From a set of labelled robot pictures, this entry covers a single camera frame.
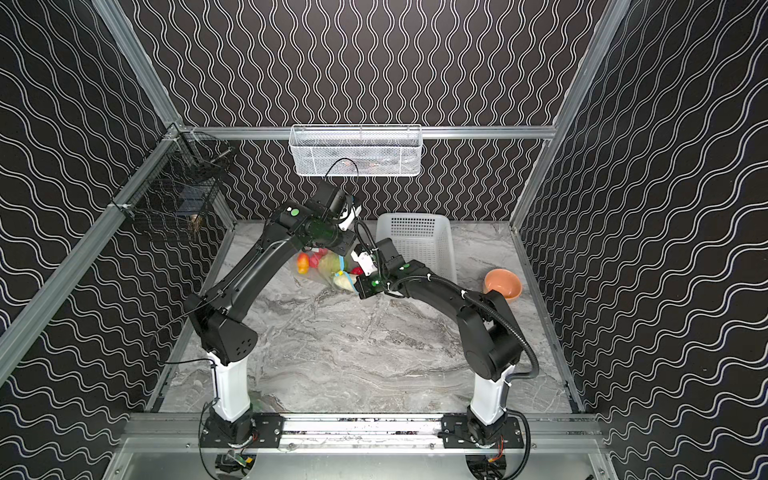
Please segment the green cabbage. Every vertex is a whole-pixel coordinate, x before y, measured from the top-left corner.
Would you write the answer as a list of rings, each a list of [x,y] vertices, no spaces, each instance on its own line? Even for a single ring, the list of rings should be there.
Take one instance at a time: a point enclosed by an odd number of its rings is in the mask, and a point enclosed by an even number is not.
[[[322,278],[333,280],[333,276],[336,272],[346,271],[345,257],[333,252],[329,252],[320,261],[317,270]]]

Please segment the red yellow mango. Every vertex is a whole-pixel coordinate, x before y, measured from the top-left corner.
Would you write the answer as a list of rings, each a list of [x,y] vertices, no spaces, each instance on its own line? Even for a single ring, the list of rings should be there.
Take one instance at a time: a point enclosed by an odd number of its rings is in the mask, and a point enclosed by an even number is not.
[[[297,257],[297,272],[306,275],[310,270],[310,257],[307,253],[301,252]]]

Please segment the clear zip top bag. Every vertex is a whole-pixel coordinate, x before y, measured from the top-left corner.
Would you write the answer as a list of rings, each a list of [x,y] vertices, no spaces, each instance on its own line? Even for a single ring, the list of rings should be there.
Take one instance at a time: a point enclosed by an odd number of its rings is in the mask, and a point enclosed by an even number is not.
[[[363,269],[352,254],[342,256],[328,249],[313,248],[299,252],[295,260],[296,273],[309,280],[337,290],[357,293],[355,284]]]

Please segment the white daikon radish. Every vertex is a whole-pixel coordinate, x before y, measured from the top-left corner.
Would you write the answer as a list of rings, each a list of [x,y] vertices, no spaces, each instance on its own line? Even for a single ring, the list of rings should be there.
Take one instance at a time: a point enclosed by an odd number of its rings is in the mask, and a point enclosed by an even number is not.
[[[355,283],[357,276],[350,272],[338,271],[333,276],[333,284],[342,290],[356,293]]]

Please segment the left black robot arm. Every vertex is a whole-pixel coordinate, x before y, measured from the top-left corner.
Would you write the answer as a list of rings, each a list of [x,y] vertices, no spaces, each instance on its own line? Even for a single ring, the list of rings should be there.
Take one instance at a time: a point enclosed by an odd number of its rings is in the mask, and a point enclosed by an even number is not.
[[[360,213],[354,197],[325,180],[305,203],[287,201],[273,211],[262,235],[214,286],[184,303],[202,348],[214,365],[214,412],[235,425],[251,411],[247,358],[258,334],[244,319],[251,305],[286,262],[306,249],[349,253]]]

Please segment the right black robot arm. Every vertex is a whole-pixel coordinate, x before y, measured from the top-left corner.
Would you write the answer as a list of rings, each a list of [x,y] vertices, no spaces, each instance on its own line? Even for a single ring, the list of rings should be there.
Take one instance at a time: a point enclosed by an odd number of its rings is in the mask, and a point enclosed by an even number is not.
[[[354,283],[360,298],[387,294],[417,300],[455,322],[475,376],[469,420],[486,430],[500,430],[507,417],[509,383],[540,372],[539,360],[504,296],[464,288],[420,261],[405,260],[389,238],[374,247],[354,247],[352,257],[363,271]]]

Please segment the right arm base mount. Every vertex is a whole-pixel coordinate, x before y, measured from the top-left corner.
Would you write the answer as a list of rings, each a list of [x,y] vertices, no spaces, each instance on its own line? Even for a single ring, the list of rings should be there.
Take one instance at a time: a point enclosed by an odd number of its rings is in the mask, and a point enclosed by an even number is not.
[[[491,425],[483,424],[471,411],[462,414],[445,414],[440,420],[437,436],[446,449],[504,448],[520,449],[524,446],[523,430],[518,419],[502,415]]]

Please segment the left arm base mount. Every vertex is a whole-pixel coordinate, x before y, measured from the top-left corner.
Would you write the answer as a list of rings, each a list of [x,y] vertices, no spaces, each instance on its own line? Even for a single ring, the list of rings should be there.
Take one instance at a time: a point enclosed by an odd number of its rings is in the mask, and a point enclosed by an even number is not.
[[[282,438],[285,418],[277,413],[247,411],[228,421],[212,412],[199,436],[202,448],[276,448]]]

